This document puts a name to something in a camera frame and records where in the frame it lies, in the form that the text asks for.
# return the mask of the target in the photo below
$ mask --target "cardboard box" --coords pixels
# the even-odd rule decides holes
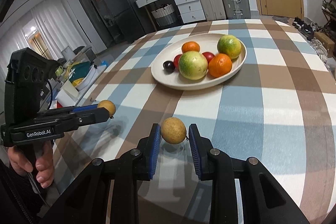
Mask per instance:
[[[323,44],[325,49],[328,51],[328,58],[333,56],[335,43],[324,33],[314,32],[314,37]]]

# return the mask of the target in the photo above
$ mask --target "green pomelo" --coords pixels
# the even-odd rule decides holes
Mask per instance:
[[[218,43],[217,43],[217,50],[219,53],[224,53],[228,55],[231,60],[236,59],[241,50],[242,50],[242,45],[240,43],[240,40],[236,38],[233,35],[223,35]]]
[[[182,54],[178,62],[180,73],[189,80],[199,80],[208,70],[208,61],[203,54],[189,51]]]

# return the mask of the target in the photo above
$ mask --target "white oval plate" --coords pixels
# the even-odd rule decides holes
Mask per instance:
[[[241,53],[232,63],[231,71],[221,77],[213,78],[209,72],[207,72],[204,78],[192,81],[184,78],[177,69],[171,74],[168,74],[163,69],[163,63],[169,60],[173,61],[176,55],[182,54],[182,45],[189,41],[195,41],[200,45],[200,53],[212,52],[216,55],[218,53],[217,43],[222,36],[223,34],[219,33],[196,34],[173,43],[163,49],[154,59],[151,68],[152,76],[159,83],[176,90],[201,90],[223,83],[234,76],[245,62],[246,47],[243,42],[241,42]]]

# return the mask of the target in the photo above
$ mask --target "apple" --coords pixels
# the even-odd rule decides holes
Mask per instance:
[[[202,54],[207,59],[208,63],[215,57],[215,55],[211,52],[204,52]]]
[[[175,65],[175,68],[179,69],[179,60],[180,60],[180,57],[182,56],[182,54],[179,54],[179,55],[176,55],[175,58],[174,58],[174,65]]]

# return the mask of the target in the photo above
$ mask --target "screw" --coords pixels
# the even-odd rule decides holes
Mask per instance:
[[[100,158],[95,158],[95,159],[93,159],[93,161],[92,161],[92,164],[95,165],[95,166],[98,166],[98,165],[100,165],[101,163],[102,163],[102,159],[100,159]]]
[[[213,149],[210,149],[210,154],[212,155],[218,155],[220,153],[220,150],[218,150],[217,148],[213,148]]]
[[[139,154],[140,154],[140,150],[139,150],[139,149],[137,149],[137,148],[135,148],[135,149],[132,149],[132,150],[131,150],[131,154],[132,154],[133,156],[137,156],[137,155],[139,155]]]
[[[249,163],[251,163],[251,164],[253,164],[253,165],[256,165],[258,162],[259,162],[258,159],[255,158],[255,157],[251,157],[251,158],[249,158]]]

